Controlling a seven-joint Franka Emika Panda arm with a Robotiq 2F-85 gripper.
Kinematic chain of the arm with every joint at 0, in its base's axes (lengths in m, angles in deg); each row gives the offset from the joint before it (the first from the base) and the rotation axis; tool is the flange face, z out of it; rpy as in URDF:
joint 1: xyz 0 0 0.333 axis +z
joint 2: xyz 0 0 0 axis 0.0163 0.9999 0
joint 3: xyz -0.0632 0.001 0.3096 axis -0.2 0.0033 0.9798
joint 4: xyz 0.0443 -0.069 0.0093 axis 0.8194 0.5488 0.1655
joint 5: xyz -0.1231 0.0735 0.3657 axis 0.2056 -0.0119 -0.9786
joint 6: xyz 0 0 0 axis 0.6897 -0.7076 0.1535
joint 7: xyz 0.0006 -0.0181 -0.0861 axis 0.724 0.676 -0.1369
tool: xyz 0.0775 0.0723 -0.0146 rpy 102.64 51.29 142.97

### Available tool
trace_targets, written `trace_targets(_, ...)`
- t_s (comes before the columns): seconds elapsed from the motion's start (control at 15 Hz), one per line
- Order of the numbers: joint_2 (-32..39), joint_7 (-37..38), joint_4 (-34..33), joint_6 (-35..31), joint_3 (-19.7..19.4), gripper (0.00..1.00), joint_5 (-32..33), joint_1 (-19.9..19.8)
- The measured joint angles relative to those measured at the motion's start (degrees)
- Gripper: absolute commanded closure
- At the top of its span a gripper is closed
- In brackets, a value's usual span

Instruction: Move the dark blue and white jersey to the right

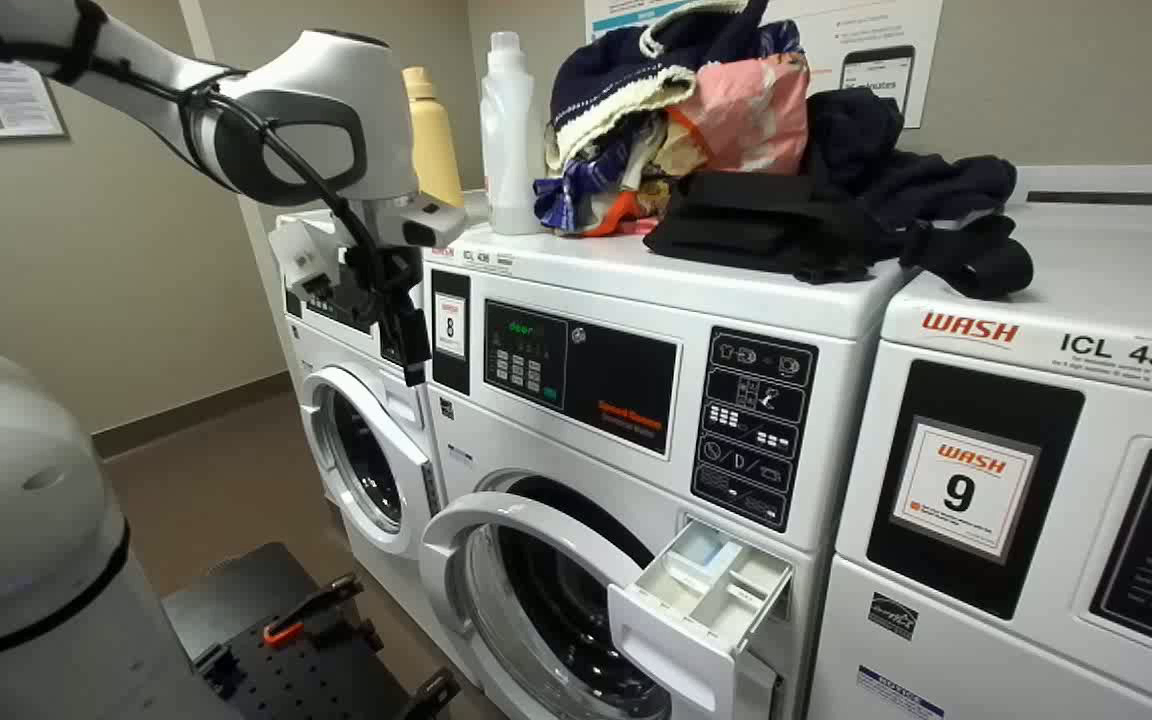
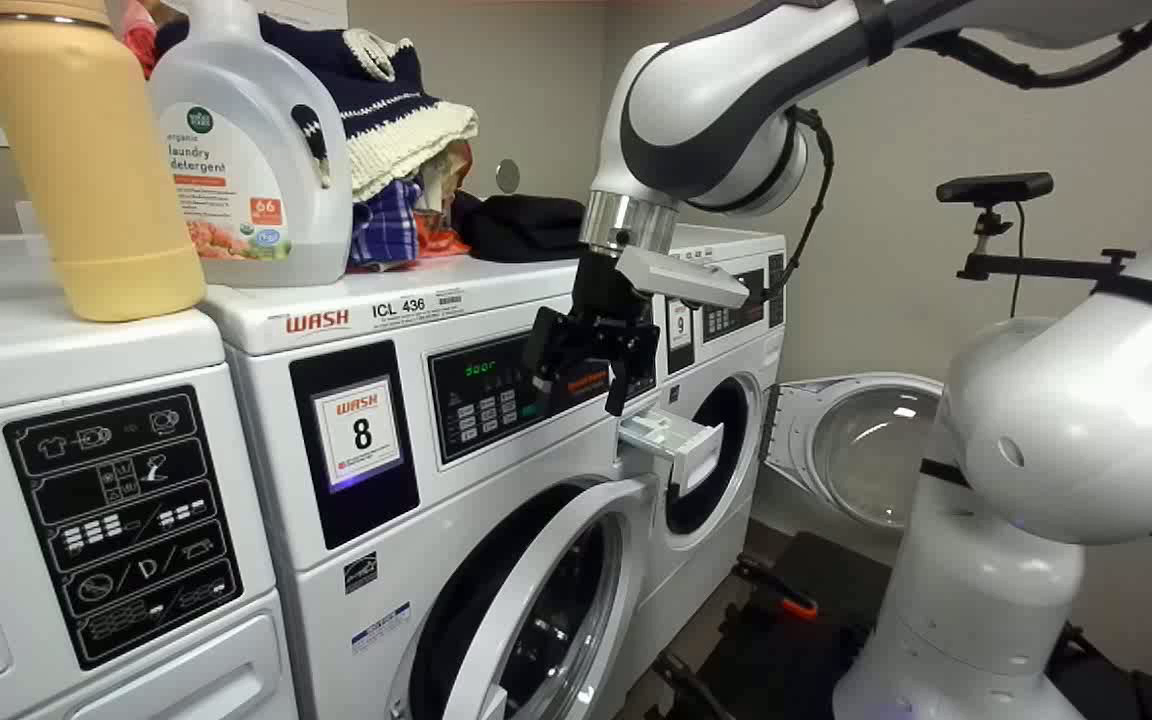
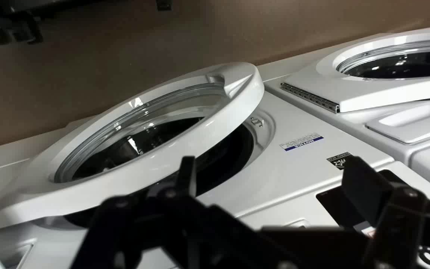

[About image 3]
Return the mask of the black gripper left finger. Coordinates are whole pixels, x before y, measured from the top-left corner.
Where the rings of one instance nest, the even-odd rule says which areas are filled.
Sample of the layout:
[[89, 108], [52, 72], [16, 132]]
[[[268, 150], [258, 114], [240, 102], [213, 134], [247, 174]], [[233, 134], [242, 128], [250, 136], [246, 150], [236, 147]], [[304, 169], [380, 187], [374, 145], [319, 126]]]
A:
[[295, 269], [289, 255], [216, 205], [195, 199], [197, 162], [144, 196], [115, 196], [95, 211], [70, 269], [137, 269], [162, 252], [177, 269]]

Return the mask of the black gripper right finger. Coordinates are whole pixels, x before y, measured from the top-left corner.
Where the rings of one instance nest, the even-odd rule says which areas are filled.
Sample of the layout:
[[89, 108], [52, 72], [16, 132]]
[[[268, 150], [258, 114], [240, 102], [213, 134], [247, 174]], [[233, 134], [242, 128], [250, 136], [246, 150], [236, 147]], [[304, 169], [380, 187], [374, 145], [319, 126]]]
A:
[[316, 201], [342, 228], [367, 223], [374, 229], [370, 258], [394, 269], [412, 269], [418, 253], [430, 250], [430, 199], [392, 172], [374, 171], [359, 157], [348, 157], [340, 186]]

